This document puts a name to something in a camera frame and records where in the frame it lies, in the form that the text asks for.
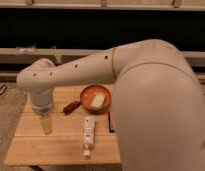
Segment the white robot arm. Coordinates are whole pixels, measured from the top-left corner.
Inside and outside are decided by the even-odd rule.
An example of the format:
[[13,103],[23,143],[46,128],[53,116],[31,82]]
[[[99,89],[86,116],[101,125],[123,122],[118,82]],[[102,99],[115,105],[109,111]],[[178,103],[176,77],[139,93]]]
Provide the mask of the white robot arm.
[[17,83],[38,114],[57,86],[114,85],[112,111],[124,171],[205,171],[205,100],[195,73],[172,44],[149,39],[56,67],[40,59]]

